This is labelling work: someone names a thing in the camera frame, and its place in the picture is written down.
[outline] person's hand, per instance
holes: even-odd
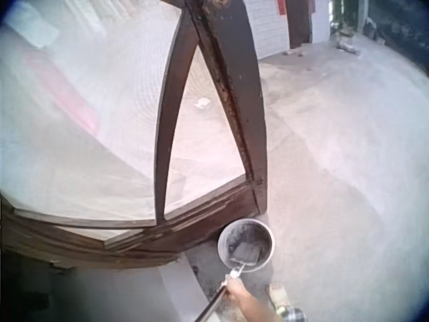
[[[227,281],[229,299],[231,301],[239,304],[243,299],[251,297],[251,294],[246,290],[240,278],[231,278],[229,275],[226,275],[225,278]]]

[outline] paint can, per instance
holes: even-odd
[[[231,269],[236,268],[237,263],[230,260],[230,256],[242,242],[258,243],[261,246],[256,265],[244,267],[244,273],[263,268],[273,256],[275,241],[271,229],[256,219],[239,219],[226,226],[217,244],[219,257]]]

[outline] arched wooden frame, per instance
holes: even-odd
[[[156,221],[75,219],[11,207],[3,218],[13,228],[7,238],[9,243],[6,243],[12,248],[25,248],[25,253],[31,252],[25,238],[22,240],[22,235],[30,233],[39,240],[38,244],[31,244],[33,247],[38,245],[39,253],[33,257],[46,260],[47,254],[61,254],[61,262],[75,258],[78,263],[81,260],[117,263],[118,257],[122,263],[130,258],[152,258],[156,260],[147,261],[147,265],[153,266],[173,259],[177,252],[202,241],[235,219],[265,213],[267,149],[263,98],[244,3],[242,0],[163,1],[182,9],[182,14],[170,48],[158,111],[154,165]],[[221,98],[243,161],[245,178],[238,178],[177,209],[178,215],[166,221],[164,209],[174,131],[197,46],[200,46]],[[132,230],[103,242],[56,226]],[[13,238],[19,240],[19,246]],[[97,253],[97,259],[79,257],[79,252],[84,250],[89,254]],[[135,265],[141,267],[143,264],[139,261]]]

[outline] concrete floor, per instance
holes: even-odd
[[[366,38],[259,64],[268,136],[272,261],[311,321],[409,321],[429,296],[429,78]],[[216,242],[187,252],[210,297],[228,272]]]

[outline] white wall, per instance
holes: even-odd
[[[289,50],[288,18],[276,0],[244,0],[258,59]]]
[[[314,0],[316,12],[312,13],[312,43],[325,42],[329,40],[329,0]]]

